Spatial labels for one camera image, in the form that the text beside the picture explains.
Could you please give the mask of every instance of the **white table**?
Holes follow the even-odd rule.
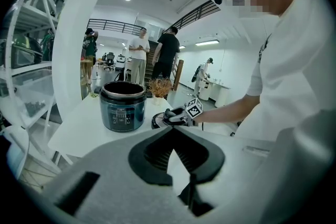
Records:
[[[211,81],[202,81],[199,98],[207,101],[209,98],[215,99],[215,107],[220,108],[226,104],[226,99],[230,88]]]
[[[48,146],[58,151],[72,164],[67,155],[83,157],[105,143],[136,135],[152,129],[154,115],[172,109],[166,100],[154,105],[153,99],[146,100],[145,120],[140,128],[127,133],[116,133],[107,129],[102,121],[99,97],[87,96],[57,129]]]

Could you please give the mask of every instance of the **rice cooker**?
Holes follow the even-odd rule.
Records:
[[[100,110],[103,124],[114,132],[131,132],[144,121],[146,90],[143,86],[113,81],[100,91]]]

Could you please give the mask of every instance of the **staircase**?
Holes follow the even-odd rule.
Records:
[[[159,43],[157,42],[153,42],[153,41],[149,41],[149,46],[150,46],[150,51],[147,54],[147,64],[146,64],[146,71],[145,71],[145,84],[148,83],[148,81],[151,80],[152,78],[152,73],[153,73],[153,65],[152,65],[152,61],[153,61],[153,56],[156,50],[156,47]]]

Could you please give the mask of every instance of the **rice cooker control panel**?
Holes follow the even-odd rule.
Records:
[[[134,130],[134,108],[112,110],[110,123],[113,131],[127,132]]]

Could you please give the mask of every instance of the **white pants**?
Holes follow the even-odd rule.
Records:
[[[136,77],[139,71],[139,84],[144,86],[146,60],[132,59],[131,82],[136,83]]]
[[[197,76],[196,83],[195,83],[195,88],[194,88],[194,94],[198,94],[198,92],[200,90],[200,85],[199,85],[200,82],[201,82],[201,78],[199,76]]]

